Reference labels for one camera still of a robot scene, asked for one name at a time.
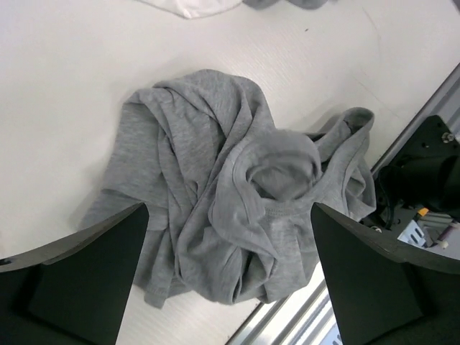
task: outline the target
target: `crumpled gray fabric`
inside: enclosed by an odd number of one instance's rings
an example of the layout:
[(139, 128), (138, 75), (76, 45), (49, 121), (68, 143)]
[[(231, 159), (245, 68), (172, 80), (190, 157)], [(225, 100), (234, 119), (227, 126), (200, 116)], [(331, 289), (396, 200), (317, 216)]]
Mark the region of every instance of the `crumpled gray fabric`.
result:
[[(247, 6), (253, 9), (266, 9), (277, 3), (279, 0), (243, 0)], [(328, 0), (288, 0), (291, 4), (296, 5), (302, 9), (319, 9)]]
[(134, 282), (149, 304), (190, 290), (270, 303), (306, 286), (318, 262), (314, 202), (353, 219), (374, 210), (363, 161), (372, 122), (370, 111), (350, 109), (313, 141), (276, 129), (246, 78), (201, 70), (160, 82), (123, 105), (102, 190), (80, 227), (143, 201), (150, 220)]

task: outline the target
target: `white table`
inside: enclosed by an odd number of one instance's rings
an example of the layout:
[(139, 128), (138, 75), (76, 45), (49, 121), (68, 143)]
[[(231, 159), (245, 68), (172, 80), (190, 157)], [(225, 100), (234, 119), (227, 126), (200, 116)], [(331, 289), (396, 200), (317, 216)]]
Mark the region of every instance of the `white table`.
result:
[[(279, 127), (350, 106), (377, 115), (375, 162), (460, 62), (450, 0), (281, 1), (188, 21), (134, 0), (0, 2), (0, 257), (72, 232), (97, 191), (122, 101), (200, 68), (261, 85)], [(133, 288), (118, 344), (223, 344), (257, 301), (194, 294), (163, 310)]]

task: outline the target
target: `white cloth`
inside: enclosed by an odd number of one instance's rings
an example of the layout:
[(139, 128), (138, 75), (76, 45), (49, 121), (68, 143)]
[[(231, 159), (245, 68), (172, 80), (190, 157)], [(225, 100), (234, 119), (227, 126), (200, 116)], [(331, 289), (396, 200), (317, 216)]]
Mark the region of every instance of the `white cloth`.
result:
[(138, 0), (159, 9), (192, 19), (212, 16), (233, 9), (243, 0)]

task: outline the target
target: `gray shirt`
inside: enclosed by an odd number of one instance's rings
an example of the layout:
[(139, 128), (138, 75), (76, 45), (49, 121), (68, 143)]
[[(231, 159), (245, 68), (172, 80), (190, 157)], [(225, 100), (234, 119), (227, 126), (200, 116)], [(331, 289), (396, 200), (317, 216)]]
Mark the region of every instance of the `gray shirt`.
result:
[(350, 109), (313, 142), (277, 130), (258, 85), (202, 70), (137, 91), (81, 227), (143, 201), (149, 227), (135, 283), (160, 308), (195, 290), (269, 303), (305, 286), (318, 262), (310, 210), (374, 210), (363, 156), (373, 115)]

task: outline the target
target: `screw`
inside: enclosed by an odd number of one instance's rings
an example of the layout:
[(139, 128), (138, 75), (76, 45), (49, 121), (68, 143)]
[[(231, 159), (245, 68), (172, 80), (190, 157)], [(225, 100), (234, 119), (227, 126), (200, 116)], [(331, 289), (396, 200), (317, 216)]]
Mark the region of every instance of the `screw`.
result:
[(455, 136), (452, 133), (444, 133), (441, 137), (441, 140), (444, 144), (448, 144), (449, 142), (453, 142), (455, 140)]

